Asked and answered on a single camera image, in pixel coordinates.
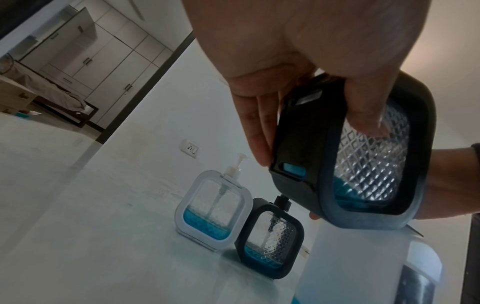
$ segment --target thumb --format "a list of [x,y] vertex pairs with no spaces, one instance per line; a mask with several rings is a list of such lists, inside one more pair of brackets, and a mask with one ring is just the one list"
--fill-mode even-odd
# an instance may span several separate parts
[[389,125],[382,117],[398,74],[399,69],[396,66],[367,76],[346,79],[346,119],[354,129],[374,137],[383,137],[390,133]]

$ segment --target white soap dispenser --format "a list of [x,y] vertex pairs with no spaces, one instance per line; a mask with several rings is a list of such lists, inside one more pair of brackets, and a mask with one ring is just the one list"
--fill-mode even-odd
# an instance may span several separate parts
[[250,191],[237,182],[240,164],[247,158],[239,153],[236,166],[224,174],[210,170],[196,178],[175,211],[181,234],[211,250],[233,245],[253,206]]

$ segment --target white cap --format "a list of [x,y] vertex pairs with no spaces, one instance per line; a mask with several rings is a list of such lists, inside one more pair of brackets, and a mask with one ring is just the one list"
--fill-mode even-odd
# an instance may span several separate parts
[[228,168],[225,170],[224,175],[228,175],[229,177],[233,178],[234,180],[237,180],[240,177],[240,164],[244,161],[244,159],[248,159],[249,157],[246,156],[245,154],[239,153],[238,154],[238,162],[236,163],[236,166],[228,166]]

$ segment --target textured glass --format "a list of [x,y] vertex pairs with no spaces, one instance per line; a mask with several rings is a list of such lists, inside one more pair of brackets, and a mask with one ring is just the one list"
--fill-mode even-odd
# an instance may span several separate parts
[[229,187],[206,180],[187,206],[185,222],[214,239],[226,239],[232,231],[232,220],[240,207],[241,198]]
[[335,164],[333,190],[341,207],[383,207],[395,197],[402,180],[410,124],[404,113],[387,105],[383,120],[391,133],[373,138],[345,120]]
[[245,244],[245,254],[271,268],[283,265],[293,245],[297,229],[271,212],[259,217]]

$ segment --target black wristband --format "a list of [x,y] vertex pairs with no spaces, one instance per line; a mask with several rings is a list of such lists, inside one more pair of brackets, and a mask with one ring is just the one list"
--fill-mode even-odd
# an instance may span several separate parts
[[473,144],[471,147],[475,149],[476,157],[478,158],[478,163],[480,164],[480,143]]

